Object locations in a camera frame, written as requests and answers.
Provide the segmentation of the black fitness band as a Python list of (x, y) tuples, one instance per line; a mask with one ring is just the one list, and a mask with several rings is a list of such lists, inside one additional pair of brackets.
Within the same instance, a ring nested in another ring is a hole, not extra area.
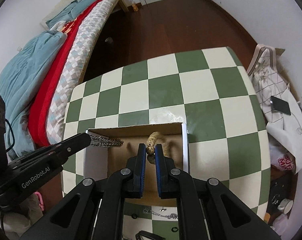
[(165, 240), (165, 237), (161, 237), (157, 234), (151, 233), (151, 232), (147, 232), (144, 230), (140, 230), (136, 235), (136, 240), (142, 240), (142, 238), (147, 238), (150, 240)]

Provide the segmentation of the white cardboard box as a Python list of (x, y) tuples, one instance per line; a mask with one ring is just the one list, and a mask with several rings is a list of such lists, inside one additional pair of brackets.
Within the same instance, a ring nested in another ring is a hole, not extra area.
[(127, 159), (137, 155), (139, 144), (145, 144), (153, 132), (160, 132), (167, 144), (168, 156), (175, 167), (189, 171), (187, 127), (184, 122), (138, 125), (117, 128), (91, 128), (87, 133), (105, 139), (119, 139), (120, 147), (88, 146), (84, 150), (84, 177), (95, 181), (107, 179), (126, 167)]

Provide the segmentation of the red bed sheet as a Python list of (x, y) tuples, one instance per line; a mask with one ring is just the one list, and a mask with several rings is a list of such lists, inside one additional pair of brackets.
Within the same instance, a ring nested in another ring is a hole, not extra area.
[(62, 70), (80, 24), (101, 1), (103, 0), (96, 0), (93, 2), (75, 20), (68, 22), (66, 26), (62, 28), (62, 32), (67, 35), (66, 41), (56, 55), (50, 70), (40, 85), (39, 91), (35, 96), (29, 111), (27, 127), (36, 146), (43, 147), (50, 145), (46, 136), (46, 120), (55, 89), (58, 85), (58, 81), (61, 77)]

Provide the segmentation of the pink plastic hanger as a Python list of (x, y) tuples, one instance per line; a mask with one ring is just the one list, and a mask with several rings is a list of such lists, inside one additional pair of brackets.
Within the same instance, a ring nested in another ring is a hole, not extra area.
[(44, 201), (43, 201), (42, 195), (41, 195), (40, 192), (38, 192), (38, 191), (36, 191), (34, 194), (35, 194), (35, 195), (37, 196), (37, 198), (38, 198), (39, 207), (40, 207), (41, 211), (44, 211), (44, 210), (45, 210), (45, 205), (44, 205)]

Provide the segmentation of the teal blue blanket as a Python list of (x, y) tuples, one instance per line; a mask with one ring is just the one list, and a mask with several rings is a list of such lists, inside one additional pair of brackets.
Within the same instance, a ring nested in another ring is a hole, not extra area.
[(5, 146), (8, 156), (17, 159), (35, 150), (28, 130), (30, 104), (37, 94), (67, 35), (48, 30), (32, 38), (0, 74), (0, 95), (5, 102)]

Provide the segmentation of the checkered pattern mattress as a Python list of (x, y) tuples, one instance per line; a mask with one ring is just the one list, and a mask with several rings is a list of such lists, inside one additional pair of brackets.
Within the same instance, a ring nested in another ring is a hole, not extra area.
[(97, 38), (117, 2), (118, 0), (98, 2), (80, 23), (48, 105), (44, 133), (40, 136), (42, 144), (50, 145), (62, 140), (67, 103), (73, 89), (84, 78)]

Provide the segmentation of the green white checkered tablecloth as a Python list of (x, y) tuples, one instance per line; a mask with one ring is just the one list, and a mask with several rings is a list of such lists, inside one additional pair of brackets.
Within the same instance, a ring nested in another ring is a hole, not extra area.
[(155, 57), (76, 86), (63, 136), (171, 122), (187, 126), (191, 175), (219, 179), (263, 218), (271, 169), (268, 136), (255, 91), (231, 48)]

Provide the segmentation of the white plastic shopping bag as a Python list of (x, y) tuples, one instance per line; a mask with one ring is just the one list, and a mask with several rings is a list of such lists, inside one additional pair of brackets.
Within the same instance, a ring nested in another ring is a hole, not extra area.
[(280, 171), (295, 171), (295, 159), (275, 138), (268, 135), (271, 165)]

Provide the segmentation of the white mug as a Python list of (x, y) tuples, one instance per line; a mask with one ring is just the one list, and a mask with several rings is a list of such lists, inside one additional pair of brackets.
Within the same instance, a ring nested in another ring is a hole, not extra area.
[(288, 214), (293, 207), (293, 203), (293, 200), (284, 198), (278, 205), (277, 209), (283, 214)]

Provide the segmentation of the black smartphone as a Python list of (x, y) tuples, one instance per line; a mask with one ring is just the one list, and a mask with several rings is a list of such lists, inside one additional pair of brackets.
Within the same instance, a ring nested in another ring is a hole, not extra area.
[(290, 105), (287, 101), (271, 96), (270, 103), (273, 112), (291, 115)]

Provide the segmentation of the small orange bottle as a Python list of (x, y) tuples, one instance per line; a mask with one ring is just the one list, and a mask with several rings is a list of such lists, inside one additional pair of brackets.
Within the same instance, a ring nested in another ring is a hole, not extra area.
[(137, 4), (136, 4), (134, 1), (132, 1), (132, 2), (131, 2), (131, 5), (132, 5), (133, 11), (134, 11), (134, 12), (137, 12), (137, 11), (138, 11), (138, 6), (137, 6)]

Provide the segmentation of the teal pillow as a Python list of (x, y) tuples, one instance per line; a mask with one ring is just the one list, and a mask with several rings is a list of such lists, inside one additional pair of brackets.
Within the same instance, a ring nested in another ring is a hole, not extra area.
[(69, 22), (76, 19), (83, 11), (85, 11), (91, 4), (97, 0), (80, 0), (73, 1), (65, 9), (63, 9), (57, 16), (46, 22), (49, 29), (59, 21)]

